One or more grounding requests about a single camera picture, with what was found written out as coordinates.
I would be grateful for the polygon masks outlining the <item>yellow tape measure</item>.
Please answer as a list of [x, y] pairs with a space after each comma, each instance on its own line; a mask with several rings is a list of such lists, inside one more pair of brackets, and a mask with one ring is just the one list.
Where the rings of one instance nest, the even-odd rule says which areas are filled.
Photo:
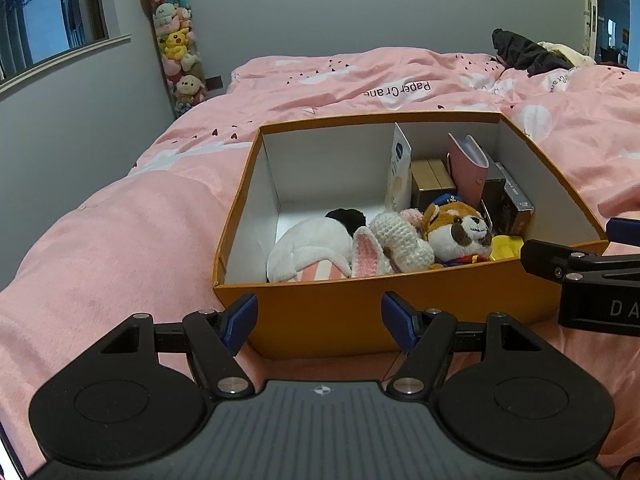
[[521, 258], [524, 240], [520, 236], [496, 235], [491, 240], [491, 261]]

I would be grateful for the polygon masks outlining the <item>dark small box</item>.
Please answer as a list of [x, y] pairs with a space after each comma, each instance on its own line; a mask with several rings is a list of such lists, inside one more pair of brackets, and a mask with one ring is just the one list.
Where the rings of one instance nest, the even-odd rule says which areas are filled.
[[523, 237], [532, 220], [535, 206], [500, 162], [487, 157], [480, 212], [490, 223], [495, 235]]

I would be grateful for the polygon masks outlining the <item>white crochet plush toy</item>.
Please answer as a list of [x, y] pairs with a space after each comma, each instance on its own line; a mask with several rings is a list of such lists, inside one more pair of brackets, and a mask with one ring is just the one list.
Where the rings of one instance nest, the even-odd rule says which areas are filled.
[[352, 238], [352, 277], [430, 270], [435, 253], [419, 231], [422, 218], [417, 209], [385, 211], [368, 226], [356, 229]]

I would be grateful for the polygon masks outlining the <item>gold cardboard box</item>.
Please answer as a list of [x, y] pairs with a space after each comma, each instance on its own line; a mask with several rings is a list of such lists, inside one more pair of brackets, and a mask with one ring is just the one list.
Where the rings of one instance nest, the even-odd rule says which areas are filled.
[[421, 159], [411, 162], [411, 206], [426, 211], [431, 203], [444, 194], [457, 194], [457, 187], [444, 163], [439, 159]]

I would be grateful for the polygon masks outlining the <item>white black plush toy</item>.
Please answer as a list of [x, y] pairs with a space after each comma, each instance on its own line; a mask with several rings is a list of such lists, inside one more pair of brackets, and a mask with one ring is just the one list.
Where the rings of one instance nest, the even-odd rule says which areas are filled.
[[341, 280], [352, 276], [352, 237], [366, 225], [357, 209], [338, 208], [296, 223], [267, 259], [269, 283]]

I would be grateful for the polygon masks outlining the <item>orange cardboard storage box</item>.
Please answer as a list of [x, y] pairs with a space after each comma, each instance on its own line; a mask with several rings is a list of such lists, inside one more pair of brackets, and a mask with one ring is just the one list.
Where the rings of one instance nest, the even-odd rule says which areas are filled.
[[222, 231], [213, 290], [222, 304], [258, 301], [250, 344], [274, 360], [334, 358], [393, 351], [381, 300], [396, 292], [418, 309], [441, 308], [480, 322], [504, 311], [522, 323], [552, 315], [555, 283], [515, 259], [421, 273], [271, 284], [267, 258], [292, 226], [336, 208], [374, 217], [384, 208], [393, 136], [417, 158], [447, 154], [450, 136], [472, 136], [501, 162], [534, 204], [526, 236], [585, 252], [608, 247], [604, 229], [562, 172], [513, 122], [493, 112], [401, 112], [280, 122], [258, 130]]

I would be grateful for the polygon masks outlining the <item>black clothing pile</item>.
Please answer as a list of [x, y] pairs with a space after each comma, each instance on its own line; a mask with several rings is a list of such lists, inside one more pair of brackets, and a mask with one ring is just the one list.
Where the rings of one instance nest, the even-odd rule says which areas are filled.
[[552, 70], [571, 70], [574, 64], [564, 55], [549, 52], [532, 40], [496, 28], [491, 33], [491, 41], [497, 58], [506, 67], [525, 70], [529, 77], [545, 74]]

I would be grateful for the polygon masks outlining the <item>hanging plush toy column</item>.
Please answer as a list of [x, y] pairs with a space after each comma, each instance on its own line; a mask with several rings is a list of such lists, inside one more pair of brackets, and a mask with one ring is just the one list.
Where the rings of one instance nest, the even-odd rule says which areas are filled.
[[180, 117], [207, 96], [190, 0], [141, 1], [151, 21], [171, 107]]

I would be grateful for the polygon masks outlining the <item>white door frame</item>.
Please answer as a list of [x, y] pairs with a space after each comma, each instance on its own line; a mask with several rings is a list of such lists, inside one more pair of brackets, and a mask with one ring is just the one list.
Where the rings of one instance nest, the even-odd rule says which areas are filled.
[[601, 64], [639, 70], [639, 0], [587, 0], [590, 55]]

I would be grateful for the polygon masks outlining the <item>window frame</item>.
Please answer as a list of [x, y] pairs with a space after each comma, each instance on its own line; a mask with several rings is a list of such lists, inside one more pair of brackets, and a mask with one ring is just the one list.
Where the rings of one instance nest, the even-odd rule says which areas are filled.
[[115, 0], [1, 0], [1, 97], [129, 40]]

